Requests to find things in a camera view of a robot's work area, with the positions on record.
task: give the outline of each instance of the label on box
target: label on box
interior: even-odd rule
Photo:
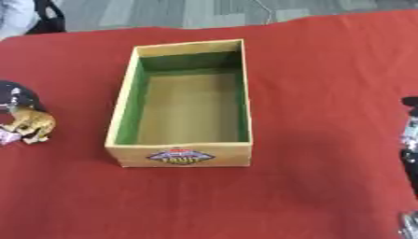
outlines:
[[[212,160],[215,156],[183,148],[167,149],[147,157],[149,160],[176,165],[190,165],[196,162]]]

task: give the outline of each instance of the floor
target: floor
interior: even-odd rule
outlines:
[[[418,0],[54,0],[69,31],[227,27],[310,15],[418,7]]]

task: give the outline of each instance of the cardboard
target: cardboard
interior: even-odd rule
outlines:
[[[248,166],[244,41],[135,47],[105,147],[124,167]]]

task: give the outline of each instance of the green box lining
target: green box lining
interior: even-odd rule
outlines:
[[[128,102],[116,137],[117,145],[137,145],[136,138],[146,103],[150,76],[178,76],[233,73],[236,76],[238,141],[248,142],[247,107],[241,52],[211,52],[190,55],[141,58],[135,70]]]

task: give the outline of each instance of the red tablecloth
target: red tablecloth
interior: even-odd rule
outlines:
[[[253,165],[120,168],[104,140],[132,47],[231,38],[246,44]],[[397,158],[418,11],[12,38],[0,78],[59,123],[46,144],[0,148],[2,239],[389,239],[418,208]]]

